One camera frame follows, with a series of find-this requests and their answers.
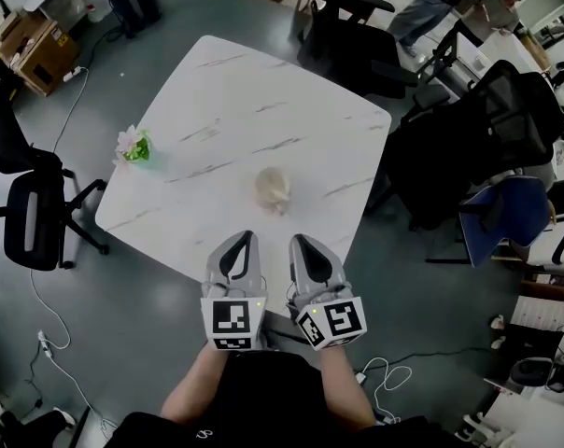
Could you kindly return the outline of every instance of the person's arm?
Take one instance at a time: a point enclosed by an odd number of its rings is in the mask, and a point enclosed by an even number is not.
[[[373,427],[374,411],[355,378],[345,349],[324,348],[320,359],[323,392],[330,413],[351,431]]]
[[[166,399],[161,417],[180,425],[197,421],[216,396],[228,355],[229,352],[206,345],[185,378]]]

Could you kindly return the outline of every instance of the gray floor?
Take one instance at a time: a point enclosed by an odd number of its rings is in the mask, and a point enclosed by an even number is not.
[[[97,48],[87,90],[57,150],[81,187],[110,177],[118,131],[141,119],[200,36],[220,36],[295,62],[287,7],[266,0],[161,1],[164,17],[159,23],[132,41],[122,38]],[[85,35],[83,63],[92,43],[114,23],[104,21]],[[81,83],[79,77],[45,100],[20,98],[16,113],[36,147],[51,148]],[[376,101],[395,122],[409,105],[408,100]],[[408,147],[404,155],[408,157]],[[10,180],[0,176],[0,205]],[[186,373],[204,343],[200,289],[95,228],[97,198],[82,218],[98,239],[108,240],[110,255],[78,245],[75,270],[34,276],[40,294],[63,315],[72,334],[72,346],[56,359],[78,378],[104,416],[119,421],[131,411],[156,413]],[[347,273],[365,299],[369,325],[367,335],[348,349],[355,367],[373,356],[392,360],[417,351],[488,346],[487,320],[514,309],[517,274],[490,263],[476,270],[425,264],[430,251],[449,250],[454,225],[412,233],[407,224],[405,209],[393,198],[361,221],[348,255]],[[35,391],[23,379],[35,353],[36,332],[43,329],[56,343],[62,342],[63,332],[35,300],[28,271],[6,258],[2,241],[0,221],[0,388],[7,395],[5,404],[20,415],[35,401]],[[463,414],[474,412],[489,395],[482,377],[491,363],[483,354],[412,358],[407,362],[414,371],[411,380],[394,392],[381,392],[380,402],[396,415],[423,414],[453,430]],[[84,403],[72,382],[46,359],[39,359],[35,372],[46,406],[82,412]],[[372,374],[366,384],[372,399],[381,374]]]

